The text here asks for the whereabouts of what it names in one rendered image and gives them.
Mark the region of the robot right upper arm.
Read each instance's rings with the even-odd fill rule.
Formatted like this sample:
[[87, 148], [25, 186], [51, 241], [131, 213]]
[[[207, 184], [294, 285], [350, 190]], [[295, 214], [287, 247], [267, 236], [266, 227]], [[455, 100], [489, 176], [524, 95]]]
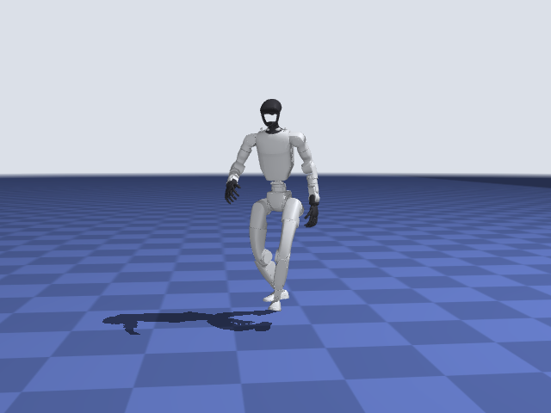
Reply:
[[240, 175], [244, 172], [244, 169], [245, 169], [244, 163], [252, 151], [251, 147], [256, 146], [256, 136], [257, 136], [257, 133], [247, 135], [244, 138], [243, 144], [240, 147], [237, 160], [234, 165], [234, 168], [240, 171]]

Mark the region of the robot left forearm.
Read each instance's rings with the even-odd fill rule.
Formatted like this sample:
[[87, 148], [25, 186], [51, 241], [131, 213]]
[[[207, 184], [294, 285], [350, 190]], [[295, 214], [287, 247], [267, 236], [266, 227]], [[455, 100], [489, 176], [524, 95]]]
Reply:
[[[318, 173], [314, 162], [311, 162], [312, 174], [306, 176], [308, 184], [309, 197], [311, 194], [315, 196], [315, 202], [319, 202], [319, 185], [318, 185]], [[308, 199], [309, 199], [308, 197]]]

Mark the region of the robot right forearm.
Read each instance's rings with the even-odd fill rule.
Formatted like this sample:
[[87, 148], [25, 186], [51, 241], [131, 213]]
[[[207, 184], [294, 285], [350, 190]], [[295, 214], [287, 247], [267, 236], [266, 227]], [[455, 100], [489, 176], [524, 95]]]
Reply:
[[240, 177], [240, 171], [236, 168], [234, 168], [234, 165], [235, 165], [236, 162], [234, 162], [232, 164], [232, 167], [230, 169], [230, 172], [229, 172], [229, 176], [228, 176], [228, 179], [227, 179], [227, 182], [231, 181], [232, 179], [235, 179], [237, 182], [238, 182], [238, 179]]

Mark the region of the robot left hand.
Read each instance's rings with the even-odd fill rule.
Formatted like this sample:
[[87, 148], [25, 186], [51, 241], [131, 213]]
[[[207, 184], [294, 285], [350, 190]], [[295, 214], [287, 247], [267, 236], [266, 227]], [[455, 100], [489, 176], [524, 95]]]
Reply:
[[319, 211], [318, 211], [318, 205], [319, 203], [318, 202], [315, 202], [315, 196], [314, 194], [311, 194], [310, 197], [309, 197], [309, 205], [311, 205], [310, 207], [310, 211], [309, 213], [305, 216], [305, 219], [308, 218], [308, 216], [310, 215], [310, 219], [309, 221], [307, 222], [307, 224], [305, 224], [304, 226], [306, 227], [312, 227], [312, 226], [315, 226], [318, 222], [318, 215], [319, 215]]

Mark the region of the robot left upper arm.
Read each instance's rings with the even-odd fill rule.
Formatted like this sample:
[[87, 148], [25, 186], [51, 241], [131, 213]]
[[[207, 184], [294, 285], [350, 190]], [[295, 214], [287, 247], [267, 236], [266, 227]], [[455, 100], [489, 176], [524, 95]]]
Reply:
[[297, 147], [297, 151], [299, 152], [301, 159], [304, 161], [304, 163], [301, 165], [302, 171], [305, 174], [312, 173], [312, 154], [308, 148], [305, 135], [301, 132], [290, 132], [288, 136], [290, 138], [290, 143], [294, 147]]

